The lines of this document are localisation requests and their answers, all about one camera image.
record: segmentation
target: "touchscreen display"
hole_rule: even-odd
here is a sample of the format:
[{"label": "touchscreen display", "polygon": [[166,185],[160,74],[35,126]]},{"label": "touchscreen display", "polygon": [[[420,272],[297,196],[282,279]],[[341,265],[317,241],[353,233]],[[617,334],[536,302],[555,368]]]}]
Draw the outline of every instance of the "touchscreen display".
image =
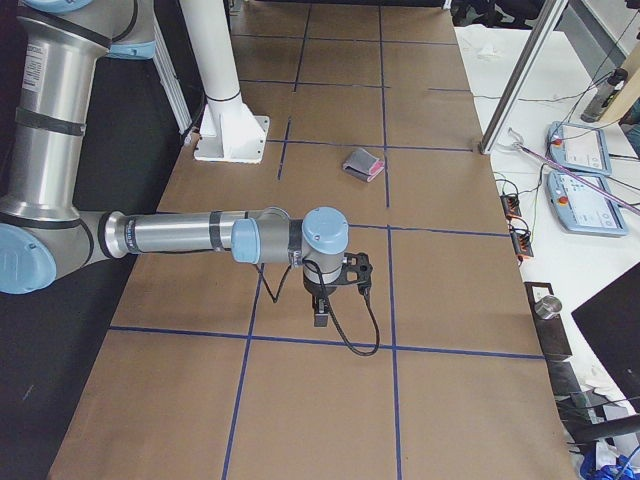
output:
[{"label": "touchscreen display", "polygon": [[562,127],[567,163],[604,170],[602,151],[596,130],[564,125]]},{"label": "touchscreen display", "polygon": [[[581,175],[580,178],[603,188],[598,177]],[[560,182],[578,225],[611,229],[619,227],[611,204],[606,198],[568,175],[560,175]]]}]

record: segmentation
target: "black clamp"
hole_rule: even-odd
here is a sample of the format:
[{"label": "black clamp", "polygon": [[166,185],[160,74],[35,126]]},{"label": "black clamp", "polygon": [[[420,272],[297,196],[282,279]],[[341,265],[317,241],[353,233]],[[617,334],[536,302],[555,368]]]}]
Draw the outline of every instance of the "black clamp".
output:
[{"label": "black clamp", "polygon": [[[340,275],[333,282],[325,285],[327,295],[331,295],[336,288],[346,285],[357,285],[358,292],[362,296],[369,295],[371,290],[371,273],[373,266],[369,263],[369,256],[366,253],[344,254],[344,261]],[[304,277],[304,286],[311,293],[311,306],[313,307],[313,326],[326,327],[329,321],[329,307],[323,298],[320,285],[315,284]]]}]

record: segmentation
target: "small gray object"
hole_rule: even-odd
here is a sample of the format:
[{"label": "small gray object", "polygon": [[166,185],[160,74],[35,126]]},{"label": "small gray object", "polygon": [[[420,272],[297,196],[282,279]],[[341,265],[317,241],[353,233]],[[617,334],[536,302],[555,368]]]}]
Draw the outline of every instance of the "small gray object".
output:
[{"label": "small gray object", "polygon": [[384,170],[384,162],[364,148],[357,148],[342,164],[342,169],[363,182],[370,182]]}]

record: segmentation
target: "metal pole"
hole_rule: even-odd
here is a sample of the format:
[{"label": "metal pole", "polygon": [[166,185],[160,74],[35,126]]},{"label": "metal pole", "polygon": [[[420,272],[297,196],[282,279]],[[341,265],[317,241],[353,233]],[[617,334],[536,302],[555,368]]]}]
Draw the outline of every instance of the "metal pole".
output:
[{"label": "metal pole", "polygon": [[547,0],[542,7],[540,17],[533,31],[529,35],[522,54],[518,59],[518,63],[513,69],[511,78],[504,89],[500,102],[496,107],[496,111],[489,122],[487,131],[480,141],[480,151],[483,154],[491,153],[498,137],[507,122],[509,114],[518,99],[520,89],[524,84],[531,67],[533,66],[545,40],[555,28],[564,8],[569,0]]}]

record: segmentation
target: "robot label sticker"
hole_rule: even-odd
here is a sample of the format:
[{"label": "robot label sticker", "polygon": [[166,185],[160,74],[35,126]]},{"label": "robot label sticker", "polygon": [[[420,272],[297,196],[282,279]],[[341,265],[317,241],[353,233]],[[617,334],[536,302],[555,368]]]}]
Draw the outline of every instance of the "robot label sticker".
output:
[{"label": "robot label sticker", "polygon": [[35,93],[40,92],[42,76],[47,62],[47,50],[40,45],[27,45],[27,57],[24,62],[22,88]]}]

